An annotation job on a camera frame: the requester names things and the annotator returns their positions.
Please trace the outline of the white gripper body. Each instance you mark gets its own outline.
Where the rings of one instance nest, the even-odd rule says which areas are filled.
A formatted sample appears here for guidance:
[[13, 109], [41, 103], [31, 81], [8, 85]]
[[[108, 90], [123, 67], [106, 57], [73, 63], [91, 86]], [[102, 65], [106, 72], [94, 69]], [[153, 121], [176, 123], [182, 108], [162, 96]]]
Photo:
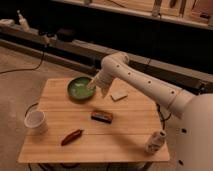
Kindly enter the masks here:
[[96, 75], [88, 84], [88, 89], [93, 89], [95, 86], [98, 86], [101, 89], [102, 97], [105, 98], [109, 91], [109, 85], [103, 81], [103, 79]]

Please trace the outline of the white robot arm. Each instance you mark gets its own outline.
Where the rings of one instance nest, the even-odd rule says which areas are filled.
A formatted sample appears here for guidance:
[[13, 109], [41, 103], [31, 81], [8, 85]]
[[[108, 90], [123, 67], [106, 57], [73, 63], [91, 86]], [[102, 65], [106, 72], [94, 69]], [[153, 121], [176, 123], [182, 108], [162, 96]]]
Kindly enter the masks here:
[[181, 120], [176, 171], [213, 171], [213, 93], [195, 95], [183, 88], [139, 72], [129, 66], [129, 56], [105, 56], [101, 69], [88, 83], [105, 97], [115, 78], [142, 92]]

